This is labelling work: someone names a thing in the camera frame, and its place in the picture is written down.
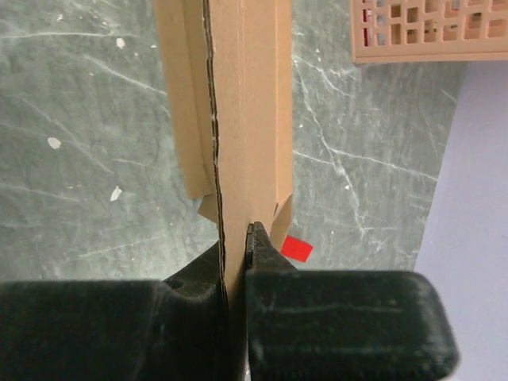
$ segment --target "gray marble surface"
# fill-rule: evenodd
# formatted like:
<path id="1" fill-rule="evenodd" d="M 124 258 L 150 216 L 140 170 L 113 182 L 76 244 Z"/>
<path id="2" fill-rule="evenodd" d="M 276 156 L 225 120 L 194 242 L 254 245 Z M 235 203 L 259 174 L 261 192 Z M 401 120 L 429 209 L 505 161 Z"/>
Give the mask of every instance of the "gray marble surface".
<path id="1" fill-rule="evenodd" d="M 163 278 L 210 246 L 151 2 L 0 0 L 0 17 L 0 280 Z M 346 0 L 294 0 L 299 266 L 412 268 L 465 66 L 355 67 L 348 28 Z"/>

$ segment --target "cardboard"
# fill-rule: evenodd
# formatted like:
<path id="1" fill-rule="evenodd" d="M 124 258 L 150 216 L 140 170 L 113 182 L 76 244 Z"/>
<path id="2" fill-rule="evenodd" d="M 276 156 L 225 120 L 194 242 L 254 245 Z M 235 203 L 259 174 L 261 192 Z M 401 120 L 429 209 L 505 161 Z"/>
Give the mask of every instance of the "cardboard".
<path id="1" fill-rule="evenodd" d="M 245 238 L 291 224 L 291 2 L 154 0 L 179 165 L 217 222 L 230 307 Z"/>

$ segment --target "pink plastic basket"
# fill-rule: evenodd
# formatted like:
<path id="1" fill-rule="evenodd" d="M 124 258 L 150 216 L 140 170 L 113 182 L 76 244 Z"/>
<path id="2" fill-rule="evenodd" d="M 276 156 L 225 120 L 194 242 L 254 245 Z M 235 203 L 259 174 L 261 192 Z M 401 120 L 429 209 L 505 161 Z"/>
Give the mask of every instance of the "pink plastic basket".
<path id="1" fill-rule="evenodd" d="M 357 63 L 508 60 L 508 0 L 351 0 Z"/>

